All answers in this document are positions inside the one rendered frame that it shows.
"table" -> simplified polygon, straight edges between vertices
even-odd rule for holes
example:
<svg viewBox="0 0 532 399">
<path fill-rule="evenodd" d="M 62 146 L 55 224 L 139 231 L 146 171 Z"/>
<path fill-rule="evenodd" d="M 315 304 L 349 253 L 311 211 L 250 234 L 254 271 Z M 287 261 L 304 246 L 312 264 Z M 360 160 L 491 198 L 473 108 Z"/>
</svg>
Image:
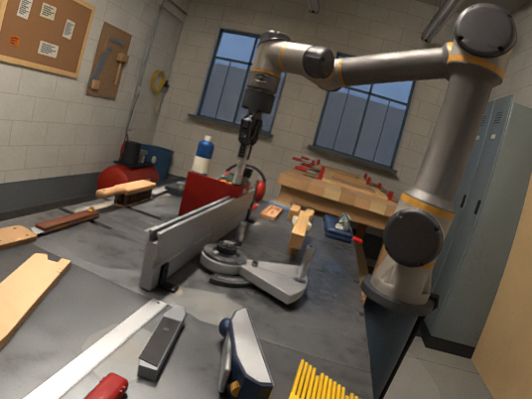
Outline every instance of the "table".
<svg viewBox="0 0 532 399">
<path fill-rule="evenodd" d="M 363 238 L 367 226 L 383 230 L 388 218 L 395 212 L 397 202 L 356 175 L 326 168 L 322 180 L 317 174 L 296 169 L 279 175 L 281 191 L 277 201 L 286 205 L 296 203 L 315 211 L 340 216 L 346 212 L 358 223 L 355 235 Z M 360 281 L 368 274 L 362 244 L 354 242 Z M 386 257 L 384 245 L 376 266 Z"/>
<path fill-rule="evenodd" d="M 0 281 L 34 253 L 71 260 L 71 268 L 0 351 L 3 399 L 19 399 L 72 361 L 151 298 L 185 307 L 186 327 L 158 383 L 137 378 L 138 356 L 163 314 L 135 333 L 65 396 L 84 397 L 108 372 L 129 380 L 129 399 L 147 397 L 224 398 L 217 392 L 222 337 L 217 326 L 242 307 L 251 318 L 272 371 L 272 399 L 289 396 L 303 358 L 363 399 L 372 398 L 369 352 L 352 247 L 326 238 L 315 217 L 305 244 L 316 248 L 304 297 L 285 306 L 253 288 L 211 285 L 209 273 L 190 262 L 170 281 L 170 294 L 139 288 L 146 228 L 178 214 L 179 198 L 159 196 L 129 208 L 111 207 L 87 222 L 0 252 Z M 267 206 L 254 210 L 258 217 Z M 65 215 L 61 209 L 0 222 L 27 227 Z M 284 217 L 258 218 L 242 250 L 252 259 L 299 263 L 286 254 L 292 224 Z"/>
</svg>

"concrete floor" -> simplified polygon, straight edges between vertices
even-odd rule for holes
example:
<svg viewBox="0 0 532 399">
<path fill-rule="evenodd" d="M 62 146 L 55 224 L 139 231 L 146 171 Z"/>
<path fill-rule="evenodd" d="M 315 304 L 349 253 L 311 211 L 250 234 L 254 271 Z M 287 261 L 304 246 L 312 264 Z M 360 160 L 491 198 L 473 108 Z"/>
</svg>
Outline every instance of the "concrete floor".
<svg viewBox="0 0 532 399">
<path fill-rule="evenodd" d="M 416 336 L 385 399 L 492 399 L 470 359 L 428 349 Z"/>
</svg>

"window frame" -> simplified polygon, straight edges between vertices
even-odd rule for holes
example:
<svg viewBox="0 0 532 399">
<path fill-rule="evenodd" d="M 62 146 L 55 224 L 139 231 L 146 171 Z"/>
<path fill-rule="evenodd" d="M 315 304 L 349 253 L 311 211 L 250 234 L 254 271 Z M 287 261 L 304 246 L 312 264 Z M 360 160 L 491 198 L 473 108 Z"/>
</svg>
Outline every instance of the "window frame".
<svg viewBox="0 0 532 399">
<path fill-rule="evenodd" d="M 240 35 L 240 36 L 247 36 L 249 38 L 255 39 L 256 41 L 260 40 L 260 35 L 256 35 L 256 34 L 252 34 L 252 33 L 248 33 L 248 32 L 236 31 L 236 30 L 233 30 L 233 29 L 220 29 L 218 31 L 218 37 L 216 39 L 216 45 L 214 46 L 214 50 L 212 52 L 212 56 L 211 56 L 211 59 L 210 59 L 210 65 L 208 67 L 207 75 L 205 77 L 205 80 L 203 81 L 203 89 L 202 89 L 202 92 L 201 92 L 201 98 L 199 100 L 199 106 L 198 106 L 198 109 L 196 111 L 196 115 L 189 114 L 189 116 L 194 118 L 194 119 L 209 121 L 209 122 L 213 122 L 213 123 L 216 123 L 216 124 L 220 124 L 222 126 L 235 127 L 237 129 L 239 129 L 240 128 L 240 123 L 229 122 L 229 121 L 226 121 L 226 120 L 223 120 L 223 119 L 218 119 L 218 118 L 215 118 L 215 117 L 212 117 L 212 116 L 201 115 L 201 113 L 200 113 L 200 111 L 201 111 L 201 109 L 203 107 L 206 91 L 208 89 L 208 84 L 210 83 L 210 78 L 212 76 L 212 69 L 214 68 L 214 63 L 215 63 L 216 59 L 220 59 L 220 60 L 224 60 L 224 61 L 228 61 L 228 62 L 235 62 L 235 63 L 245 64 L 243 62 L 239 62 L 239 61 L 236 61 L 236 60 L 229 60 L 229 59 L 225 59 L 223 57 L 217 57 L 216 56 L 216 53 L 218 51 L 219 44 L 220 44 L 220 41 L 221 41 L 221 36 L 222 36 L 223 33 L 229 33 L 229 34 Z M 251 54 L 251 57 L 253 57 L 254 54 L 255 54 L 255 47 L 253 47 L 253 53 Z M 248 64 L 246 75 L 249 74 L 249 72 L 251 70 L 251 67 L 253 65 L 253 61 L 254 61 L 254 58 L 251 59 L 250 60 L 250 64 Z M 275 95 L 278 95 L 279 98 L 278 98 L 277 101 L 275 101 L 274 106 L 272 108 L 272 112 L 270 112 L 270 114 L 273 115 L 272 116 L 272 127 L 271 127 L 271 130 L 270 131 L 266 131 L 266 130 L 261 129 L 261 131 L 260 131 L 260 135 L 261 136 L 273 137 L 273 134 L 272 134 L 271 131 L 273 130 L 273 125 L 275 123 L 275 118 L 277 116 L 277 108 L 279 107 L 279 102 L 281 100 L 281 95 L 282 95 L 282 92 L 283 92 L 283 87 L 285 85 L 285 80 L 286 80 L 286 74 L 283 73 L 282 77 L 281 77 L 281 81 L 279 82 L 279 87 L 277 88 L 277 93 L 275 94 Z M 238 99 L 238 104 L 240 104 L 240 102 L 242 101 L 242 97 L 244 95 L 246 85 L 247 85 L 247 80 L 244 81 L 244 90 L 242 90 L 242 92 L 240 93 L 240 97 Z M 238 114 L 239 109 L 240 108 L 237 106 L 236 107 L 236 115 Z"/>
<path fill-rule="evenodd" d="M 346 55 L 344 53 L 336 53 L 336 58 L 338 59 L 340 57 L 346 59 L 346 58 L 357 57 L 357 56 L 350 56 L 350 55 Z M 356 157 L 356 156 L 353 155 L 354 152 L 356 152 L 356 147 L 358 145 L 358 141 L 360 140 L 360 130 L 362 129 L 362 126 L 364 124 L 364 120 L 365 120 L 365 116 L 366 116 L 366 112 L 367 112 L 367 106 L 369 104 L 369 98 L 370 98 L 371 95 L 374 95 L 376 97 L 385 99 L 387 101 L 394 101 L 394 102 L 398 102 L 400 104 L 405 104 L 404 102 L 397 101 L 397 100 L 394 100 L 392 98 L 387 98 L 387 97 L 384 97 L 384 96 L 382 96 L 380 94 L 372 93 L 371 90 L 373 88 L 373 84 L 379 84 L 379 83 L 372 83 L 371 84 L 371 88 L 367 92 L 366 91 L 362 91 L 360 89 L 352 88 L 351 86 L 345 86 L 345 88 L 347 88 L 348 90 L 354 90 L 354 91 L 357 91 L 357 92 L 364 93 L 364 94 L 368 95 L 368 99 L 366 100 L 366 103 L 365 103 L 365 106 L 364 106 L 362 120 L 360 122 L 360 126 L 358 127 L 358 136 L 356 137 L 356 142 L 354 144 L 353 154 L 351 154 L 351 155 L 345 154 L 343 152 L 334 150 L 332 148 L 322 147 L 322 146 L 319 146 L 319 145 L 316 144 L 316 141 L 318 140 L 318 134 L 320 132 L 320 128 L 322 127 L 322 122 L 324 120 L 324 114 L 325 114 L 326 109 L 327 109 L 327 103 L 329 101 L 329 95 L 331 94 L 331 91 L 328 91 L 328 93 L 327 93 L 327 97 L 326 97 L 326 100 L 324 102 L 324 106 L 322 108 L 322 114 L 320 115 L 320 122 L 318 123 L 318 128 L 316 129 L 316 134 L 314 136 L 314 141 L 313 141 L 313 144 L 309 146 L 309 149 L 315 150 L 315 151 L 322 151 L 323 153 L 330 154 L 330 155 L 338 154 L 344 159 L 349 159 L 351 161 L 355 161 L 355 162 L 357 162 L 357 163 L 359 163 L 359 164 L 361 164 L 363 166 L 369 166 L 369 167 L 373 167 L 375 169 L 385 170 L 385 171 L 392 172 L 393 174 L 397 174 L 397 171 L 393 169 L 393 165 L 395 164 L 395 159 L 397 157 L 397 152 L 399 151 L 399 147 L 401 146 L 401 140 L 403 138 L 403 132 L 404 132 L 404 129 L 405 129 L 406 119 L 408 118 L 408 115 L 409 115 L 410 106 L 412 104 L 412 98 L 414 97 L 414 88 L 416 87 L 417 80 L 411 80 L 411 81 L 412 81 L 412 89 L 410 90 L 410 94 L 408 96 L 408 102 L 406 102 L 405 118 L 403 119 L 403 123 L 401 124 L 401 130 L 400 130 L 400 133 L 399 133 L 399 137 L 397 139 L 395 150 L 393 152 L 393 157 L 392 157 L 390 166 L 384 165 L 384 164 L 379 164 L 378 162 L 369 161 L 369 160 L 366 160 L 364 158 Z"/>
</svg>

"window sill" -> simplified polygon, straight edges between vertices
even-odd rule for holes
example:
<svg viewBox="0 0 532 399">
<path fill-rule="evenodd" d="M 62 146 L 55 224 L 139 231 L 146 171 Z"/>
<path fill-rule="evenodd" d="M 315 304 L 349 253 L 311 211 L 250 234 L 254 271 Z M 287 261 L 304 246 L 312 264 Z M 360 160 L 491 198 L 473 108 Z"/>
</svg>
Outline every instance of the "window sill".
<svg viewBox="0 0 532 399">
<path fill-rule="evenodd" d="M 238 133 L 240 131 L 240 125 L 236 123 L 232 123 L 232 122 L 226 122 L 224 120 L 219 120 L 216 118 L 211 118 L 210 116 L 195 115 L 193 113 L 190 113 L 189 118 L 193 120 L 201 121 L 201 122 L 207 122 L 210 124 L 218 125 L 218 126 L 228 127 L 231 130 L 234 130 L 235 133 Z M 269 132 L 265 132 L 264 130 L 260 131 L 260 135 L 263 137 L 273 137 L 273 134 Z"/>
<path fill-rule="evenodd" d="M 397 171 L 384 165 L 376 164 L 374 162 L 366 161 L 361 158 L 354 157 L 352 155 L 343 154 L 335 150 L 330 150 L 328 148 L 323 148 L 323 147 L 319 147 L 315 145 L 310 145 L 309 150 L 313 150 L 313 151 L 320 152 L 322 154 L 333 155 L 335 157 L 349 160 L 355 164 L 358 164 L 361 167 L 373 169 L 375 172 L 384 172 L 386 175 L 392 175 L 393 177 L 397 178 Z"/>
</svg>

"gray robotic arm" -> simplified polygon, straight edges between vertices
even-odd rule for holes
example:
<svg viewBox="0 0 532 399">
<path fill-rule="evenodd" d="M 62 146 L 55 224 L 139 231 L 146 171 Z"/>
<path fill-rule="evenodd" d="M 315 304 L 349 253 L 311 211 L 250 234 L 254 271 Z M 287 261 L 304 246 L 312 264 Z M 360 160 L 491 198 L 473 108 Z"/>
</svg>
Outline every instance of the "gray robotic arm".
<svg viewBox="0 0 532 399">
<path fill-rule="evenodd" d="M 502 83 L 516 42 L 512 17 L 492 4 L 464 10 L 455 40 L 439 49 L 341 60 L 329 49 L 291 43 L 287 35 L 261 36 L 242 106 L 240 152 L 233 182 L 240 184 L 262 113 L 271 112 L 282 72 L 306 77 L 334 91 L 344 86 L 445 78 L 449 87 L 420 173 L 405 192 L 384 231 L 388 256 L 362 289 L 376 303 L 397 312 L 425 316 L 432 268 L 451 226 L 453 198 L 466 167 L 491 90 Z"/>
</svg>

